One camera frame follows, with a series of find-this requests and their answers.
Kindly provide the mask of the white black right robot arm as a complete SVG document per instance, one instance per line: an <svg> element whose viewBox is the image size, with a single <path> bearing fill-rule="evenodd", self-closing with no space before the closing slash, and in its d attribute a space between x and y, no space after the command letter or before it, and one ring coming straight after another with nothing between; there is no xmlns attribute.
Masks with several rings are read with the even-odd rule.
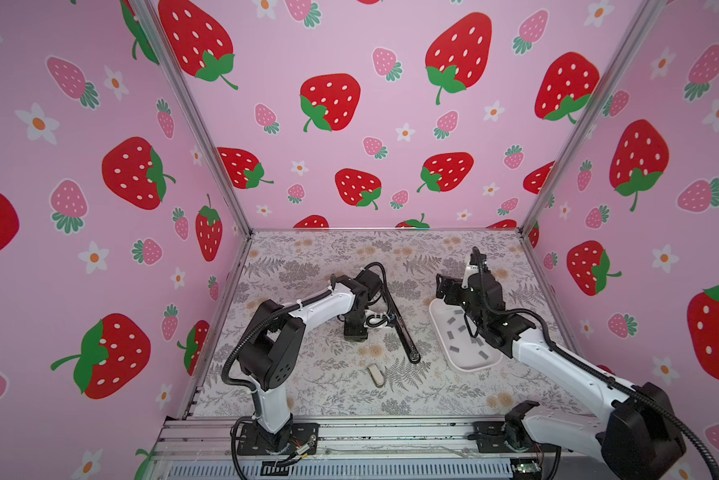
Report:
<svg viewBox="0 0 719 480"><path fill-rule="evenodd" d="M541 372L593 414L585 419L525 401L505 415L503 438L511 450L547 444L589 456L619 479L661 479L692 445L711 478L719 479L719 462L677 418L661 388L607 373L554 342L539 314L507 308L503 288L478 249L471 251L463 278L437 275L431 316L447 317L455 308L463 312L470 334Z"/></svg>

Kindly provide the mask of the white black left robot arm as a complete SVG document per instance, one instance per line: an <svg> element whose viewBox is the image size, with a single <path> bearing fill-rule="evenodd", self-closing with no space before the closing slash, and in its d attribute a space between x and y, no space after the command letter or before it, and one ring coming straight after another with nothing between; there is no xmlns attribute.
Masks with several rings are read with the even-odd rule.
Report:
<svg viewBox="0 0 719 480"><path fill-rule="evenodd" d="M354 277L333 275L325 290L287 305L266 300L223 363L220 380L249 390L253 424L271 444L292 429L285 383L303 339L333 319L342 323L343 337L351 342L363 342L369 330L397 322L383 264L371 262Z"/></svg>

